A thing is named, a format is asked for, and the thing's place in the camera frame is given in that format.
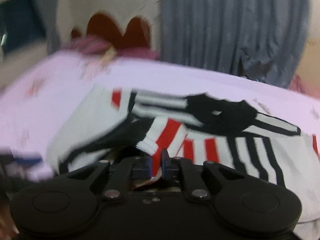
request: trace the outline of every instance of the black stripe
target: black stripe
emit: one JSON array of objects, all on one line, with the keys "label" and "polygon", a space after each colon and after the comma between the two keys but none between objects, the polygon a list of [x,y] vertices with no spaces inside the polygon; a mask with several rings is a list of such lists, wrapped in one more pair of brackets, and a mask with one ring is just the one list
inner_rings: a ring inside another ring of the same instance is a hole
[{"label": "black stripe", "polygon": [[136,95],[137,95],[137,93],[131,92],[129,104],[128,104],[128,113],[132,112],[132,108],[133,108],[134,102],[136,100]]},{"label": "black stripe", "polygon": [[[143,111],[145,111],[145,114],[140,114],[139,111],[137,110],[133,110],[132,114],[134,114],[135,116],[138,116],[139,118],[156,118],[159,115],[174,119],[178,122],[182,122],[183,124],[187,125],[189,120],[188,120],[188,116],[190,117],[194,117],[194,119],[198,120],[194,115],[188,113],[187,111],[185,111],[184,109],[179,109],[179,108],[172,108],[172,107],[167,107],[167,106],[157,106],[157,105],[151,105],[151,104],[141,104],[141,103],[135,103],[134,104],[137,107],[144,107]],[[155,113],[151,113],[151,111],[169,111],[168,113],[162,113],[162,114],[155,114]],[[180,114],[180,117],[174,118],[171,117],[172,114]]]},{"label": "black stripe", "polygon": [[299,130],[288,131],[288,130],[283,129],[281,127],[277,127],[277,126],[271,125],[269,123],[262,122],[260,120],[254,120],[253,125],[255,125],[259,128],[262,128],[264,130],[267,130],[267,131],[271,131],[274,133],[283,134],[283,135],[287,135],[287,136],[299,135]]},{"label": "black stripe", "polygon": [[121,124],[104,136],[70,152],[67,158],[59,164],[60,174],[68,172],[69,163],[72,163],[73,160],[82,153],[89,154],[99,150],[119,146],[135,146],[145,138],[153,121],[154,118],[142,118],[135,120],[135,118],[129,114]]},{"label": "black stripe", "polygon": [[294,125],[294,124],[292,124],[292,123],[290,123],[290,122],[287,122],[287,121],[282,120],[282,119],[280,119],[280,118],[278,118],[278,117],[274,117],[274,116],[271,116],[271,115],[268,115],[268,114],[263,114],[263,115],[265,115],[265,116],[267,116],[267,117],[271,117],[271,118],[277,119],[277,120],[279,120],[279,121],[281,121],[281,122],[288,123],[288,124],[292,125],[293,127],[296,127],[296,128],[297,128],[297,135],[300,135],[300,134],[301,134],[301,129],[300,129],[298,126],[296,126],[296,125]]},{"label": "black stripe", "polygon": [[186,99],[184,96],[177,96],[172,94],[163,94],[159,92],[153,92],[149,90],[138,90],[137,94],[139,96],[148,96],[148,97],[154,97],[154,98],[164,98],[164,99]]},{"label": "black stripe", "polygon": [[163,110],[168,110],[168,111],[172,111],[172,112],[190,114],[185,108],[162,106],[162,105],[160,106],[160,105],[154,105],[154,104],[148,104],[148,103],[142,103],[142,102],[136,102],[136,104],[143,106],[143,107],[156,107],[156,108],[161,108]]},{"label": "black stripe", "polygon": [[276,156],[275,156],[275,153],[273,152],[270,138],[266,138],[266,137],[262,138],[262,141],[263,141],[264,147],[266,149],[270,165],[273,167],[273,169],[276,172],[277,184],[285,187],[283,172],[282,172],[281,167],[277,163]]},{"label": "black stripe", "polygon": [[213,134],[217,136],[226,136],[226,137],[265,137],[261,134],[255,134],[252,132],[243,132],[243,131],[221,131],[214,126],[208,126],[204,124],[204,126],[195,126],[192,124],[185,123],[185,126],[189,130],[194,130],[197,132],[203,132],[208,134]]},{"label": "black stripe", "polygon": [[258,153],[257,153],[257,147],[256,147],[256,144],[254,142],[254,138],[253,137],[247,137],[245,139],[245,141],[247,143],[247,148],[248,148],[248,152],[249,152],[251,163],[258,170],[259,178],[268,181],[268,179],[269,179],[268,172],[261,165],[261,162],[260,162],[260,159],[259,159],[259,156],[258,156]]},{"label": "black stripe", "polygon": [[231,152],[232,162],[235,170],[248,174],[247,170],[245,169],[245,165],[239,159],[238,150],[236,146],[236,138],[228,137],[227,143]]},{"label": "black stripe", "polygon": [[271,118],[277,119],[277,120],[279,120],[279,121],[281,121],[281,122],[285,122],[285,123],[288,123],[288,124],[290,124],[290,125],[292,125],[292,126],[294,126],[294,127],[297,127],[296,125],[294,125],[294,124],[292,124],[292,123],[290,123],[290,122],[287,122],[286,120],[283,120],[283,119],[281,119],[281,118],[274,117],[274,116],[271,116],[271,115],[269,115],[269,114],[264,114],[264,113],[259,113],[259,114],[263,114],[263,115],[265,115],[265,116],[267,116],[267,117],[271,117]]}]

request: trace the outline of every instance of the fabric pile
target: fabric pile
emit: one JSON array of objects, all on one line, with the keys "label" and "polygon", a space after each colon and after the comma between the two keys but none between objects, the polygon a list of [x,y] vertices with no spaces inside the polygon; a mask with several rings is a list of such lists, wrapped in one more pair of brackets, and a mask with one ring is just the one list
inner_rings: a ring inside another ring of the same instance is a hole
[{"label": "fabric pile", "polygon": [[95,85],[50,143],[47,161],[65,173],[101,158],[114,160],[110,149],[124,146],[151,156],[153,177],[161,172],[160,153],[166,148],[170,157],[198,165],[219,162],[287,187],[302,202],[300,222],[320,217],[316,137],[246,101]]},{"label": "fabric pile", "polygon": [[[74,38],[67,43],[63,50],[75,50],[84,55],[103,55],[112,48],[112,44],[97,35],[87,34],[84,37]],[[116,51],[119,57],[133,57],[158,60],[160,54],[149,48],[128,48]]]}]

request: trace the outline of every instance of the metal screw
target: metal screw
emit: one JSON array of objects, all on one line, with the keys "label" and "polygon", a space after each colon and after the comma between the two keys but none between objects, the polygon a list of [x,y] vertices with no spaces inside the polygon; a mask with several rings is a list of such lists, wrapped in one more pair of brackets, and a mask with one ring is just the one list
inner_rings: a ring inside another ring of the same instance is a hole
[{"label": "metal screw", "polygon": [[161,199],[158,198],[158,197],[154,197],[154,198],[152,199],[152,201],[153,201],[153,202],[159,202],[159,201],[161,201]]},{"label": "metal screw", "polygon": [[195,189],[192,195],[197,198],[204,198],[208,196],[208,192],[204,189]]},{"label": "metal screw", "polygon": [[115,189],[108,189],[104,192],[107,198],[117,198],[120,196],[120,192]]},{"label": "metal screw", "polygon": [[145,204],[151,204],[151,200],[150,199],[144,199],[142,200],[143,203]]}]

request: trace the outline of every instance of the black and white striped fabric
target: black and white striped fabric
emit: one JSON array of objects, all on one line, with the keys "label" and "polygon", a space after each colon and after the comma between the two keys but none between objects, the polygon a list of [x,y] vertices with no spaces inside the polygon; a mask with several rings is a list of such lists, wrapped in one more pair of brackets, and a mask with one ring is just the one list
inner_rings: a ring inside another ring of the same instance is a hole
[{"label": "black and white striped fabric", "polygon": [[206,94],[174,97],[147,91],[132,92],[130,97],[129,110],[139,118],[165,116],[203,133],[236,137],[301,134],[299,127],[258,113],[246,101],[229,102]]},{"label": "black and white striped fabric", "polygon": [[[293,124],[261,114],[245,101],[217,100],[205,94],[176,97],[103,90],[94,96],[89,94],[78,111],[84,115],[89,110],[85,108],[98,100],[100,108],[107,111],[92,117],[96,125],[104,118],[112,118],[114,125],[106,127],[105,135],[72,152],[59,152],[70,131],[74,138],[95,127],[88,116],[74,113],[72,122],[67,122],[71,128],[57,137],[60,140],[51,147],[48,158],[60,173],[70,171],[80,156],[127,145],[152,156],[152,175],[157,177],[161,172],[160,153],[166,148],[170,157],[189,158],[198,165],[206,160],[219,162],[287,187],[302,202],[300,222],[320,218],[320,164],[315,136],[304,135]],[[80,126],[81,118],[86,118],[86,127]]]}]

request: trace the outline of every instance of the window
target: window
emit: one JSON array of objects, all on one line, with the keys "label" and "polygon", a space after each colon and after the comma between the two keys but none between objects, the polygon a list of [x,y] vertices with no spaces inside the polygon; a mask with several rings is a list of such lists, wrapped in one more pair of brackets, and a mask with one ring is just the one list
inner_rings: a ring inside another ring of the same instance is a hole
[{"label": "window", "polygon": [[0,0],[0,57],[44,38],[33,0]]}]

